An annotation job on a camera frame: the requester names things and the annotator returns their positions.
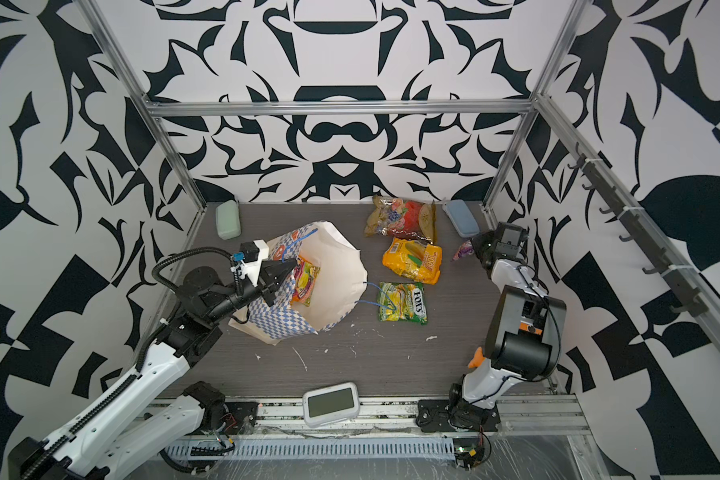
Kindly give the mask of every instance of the green soap bar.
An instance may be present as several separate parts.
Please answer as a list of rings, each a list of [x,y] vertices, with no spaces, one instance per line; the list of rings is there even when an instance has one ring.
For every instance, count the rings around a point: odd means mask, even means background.
[[[216,208],[216,232],[222,240],[240,236],[240,211],[234,200],[224,202]]]

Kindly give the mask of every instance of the gray wooden floor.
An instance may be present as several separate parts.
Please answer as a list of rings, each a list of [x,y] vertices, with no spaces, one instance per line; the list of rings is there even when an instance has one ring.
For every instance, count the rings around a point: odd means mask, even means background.
[[[470,206],[480,228],[487,227],[477,203]],[[240,242],[270,240],[316,220],[328,220],[360,249],[368,281],[405,282],[382,264],[392,239],[363,235],[370,204],[243,204],[242,235],[221,240],[216,235],[214,204],[208,206],[197,246],[237,251]],[[438,205],[438,245],[443,248],[440,281],[426,285],[429,324],[379,322],[378,307],[359,303],[335,328],[267,345],[222,324],[224,335],[213,349],[161,397],[176,397],[203,380],[228,396],[301,396],[310,389],[352,381],[361,396],[447,395],[452,382],[468,373],[467,364],[484,342],[499,292],[474,256],[450,262],[462,239]],[[183,265],[187,272],[210,265],[231,281],[229,264],[217,255],[198,255]],[[369,286],[364,300],[378,291]],[[296,352],[301,355],[306,370]],[[516,392],[541,392],[539,383],[519,384]]]

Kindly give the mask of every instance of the blue string handle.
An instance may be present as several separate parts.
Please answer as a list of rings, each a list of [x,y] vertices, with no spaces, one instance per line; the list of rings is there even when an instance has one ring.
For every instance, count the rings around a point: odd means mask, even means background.
[[[366,285],[374,285],[376,288],[378,288],[378,291],[381,293],[384,293],[384,296],[386,296],[387,300],[389,300],[389,305],[392,305],[392,306],[382,305],[381,303],[376,303],[376,302],[369,302],[367,300],[357,300],[355,303],[370,303],[371,305],[376,305],[376,306],[380,306],[382,308],[386,308],[387,310],[392,310],[392,312],[398,311],[398,308],[396,306],[394,306],[394,302],[392,302],[392,299],[389,298],[389,295],[387,293],[385,293],[384,290],[382,290],[382,288],[379,285],[376,285],[375,283],[371,283],[371,282],[363,282],[363,283],[365,283]]]
[[[309,232],[307,235],[302,236],[302,237],[300,237],[300,238],[297,238],[295,242],[293,242],[292,244],[288,245],[288,246],[282,251],[282,255],[280,255],[280,261],[281,261],[281,262],[285,262],[285,261],[286,261],[286,253],[288,253],[288,250],[290,250],[292,246],[300,243],[302,240],[304,240],[304,239],[307,238],[308,236],[314,234],[316,231],[317,231],[317,229],[315,228],[313,231]]]

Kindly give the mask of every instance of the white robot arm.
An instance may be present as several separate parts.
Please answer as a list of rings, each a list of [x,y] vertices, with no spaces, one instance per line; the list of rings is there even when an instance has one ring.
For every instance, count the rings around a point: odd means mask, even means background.
[[[88,408],[42,442],[25,438],[11,450],[11,480],[120,480],[176,438],[198,428],[215,431],[220,426],[224,395],[198,382],[158,415],[123,433],[163,389],[210,350],[221,336],[221,320],[259,297],[271,305],[275,292],[296,266],[295,260],[264,260],[263,241],[240,247],[238,254],[214,247],[188,250],[155,265],[155,280],[177,298],[168,319],[146,339],[136,364]],[[208,266],[186,274],[180,286],[160,274],[169,264],[205,253],[230,260],[231,284],[224,285]]]
[[[546,379],[560,360],[566,307],[532,280],[520,258],[525,231],[501,223],[472,239],[475,253],[501,290],[482,347],[484,361],[451,388],[451,425],[476,429],[496,400],[519,382]]]

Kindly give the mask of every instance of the orange snack bag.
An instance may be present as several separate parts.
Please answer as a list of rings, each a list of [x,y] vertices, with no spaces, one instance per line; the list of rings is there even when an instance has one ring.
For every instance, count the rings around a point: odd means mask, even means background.
[[[422,240],[395,238],[384,253],[382,263],[398,275],[433,285],[440,278],[443,251]]]

